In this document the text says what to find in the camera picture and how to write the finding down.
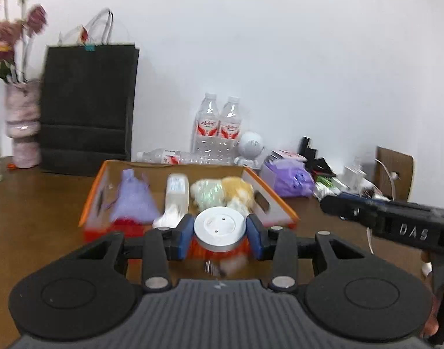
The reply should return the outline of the person's right hand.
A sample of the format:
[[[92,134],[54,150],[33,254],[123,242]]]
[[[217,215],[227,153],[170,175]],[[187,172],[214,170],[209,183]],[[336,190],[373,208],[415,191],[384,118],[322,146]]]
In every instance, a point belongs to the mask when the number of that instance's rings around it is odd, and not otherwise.
[[[439,323],[436,318],[439,308],[439,299],[437,299],[433,289],[433,280],[432,280],[433,269],[432,269],[431,255],[427,251],[422,251],[420,257],[421,261],[423,262],[423,265],[421,267],[421,273],[424,278],[424,283],[428,287],[428,289],[432,292],[432,311],[429,315],[428,320],[425,323],[422,335],[424,337],[431,337],[435,335],[439,329]]]

